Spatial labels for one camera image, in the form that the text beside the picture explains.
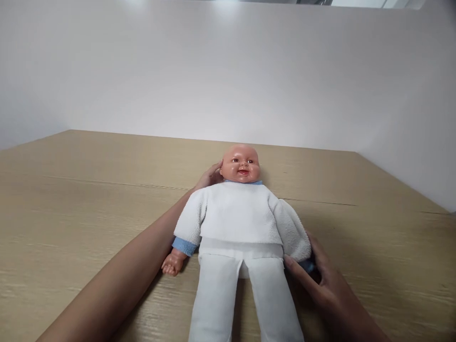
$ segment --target white pants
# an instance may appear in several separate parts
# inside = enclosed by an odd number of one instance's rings
[[[200,277],[189,342],[231,341],[236,288],[242,265],[248,269],[252,283],[261,341],[304,341],[285,279],[283,259],[276,256],[279,249],[263,244],[242,244],[240,248],[233,248],[235,246],[223,241],[208,242],[202,241],[199,251]]]

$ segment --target doll hand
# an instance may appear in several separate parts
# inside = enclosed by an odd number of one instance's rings
[[[171,276],[177,276],[181,271],[182,265],[184,264],[184,257],[177,255],[176,253],[171,252],[163,261],[161,269],[163,273],[169,274]]]
[[[195,185],[195,190],[199,190],[214,184],[218,184],[223,182],[223,177],[218,171],[222,166],[223,160],[219,161],[218,163],[212,165],[209,170],[207,170],[201,178],[199,179],[198,183]]]

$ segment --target baby doll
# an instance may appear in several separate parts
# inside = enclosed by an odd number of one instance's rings
[[[284,253],[311,256],[293,208],[259,180],[255,149],[232,146],[223,157],[224,183],[194,192],[174,231],[164,273],[177,275],[199,246],[199,284],[189,342],[229,342],[239,276],[252,283],[261,341],[304,341],[284,275]]]

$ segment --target doll arm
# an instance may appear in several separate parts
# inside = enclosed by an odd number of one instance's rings
[[[206,216],[207,192],[201,189],[194,192],[177,221],[172,246],[187,256],[191,256],[201,242],[201,223]]]
[[[311,266],[307,265],[312,254],[309,237],[296,214],[295,210],[283,199],[279,199],[273,210],[277,231],[279,232],[284,253],[291,256],[297,262],[304,262],[301,265],[308,271]]]
[[[206,216],[206,193],[204,189],[194,192],[185,205],[174,230],[172,251],[165,258],[163,273],[176,276],[182,269],[184,260],[191,257],[201,241],[201,223]]]

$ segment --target doll leg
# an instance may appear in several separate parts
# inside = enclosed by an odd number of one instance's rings
[[[295,304],[280,258],[245,260],[262,342],[303,342]]]
[[[200,277],[189,342],[229,342],[242,260],[211,254],[199,257]]]

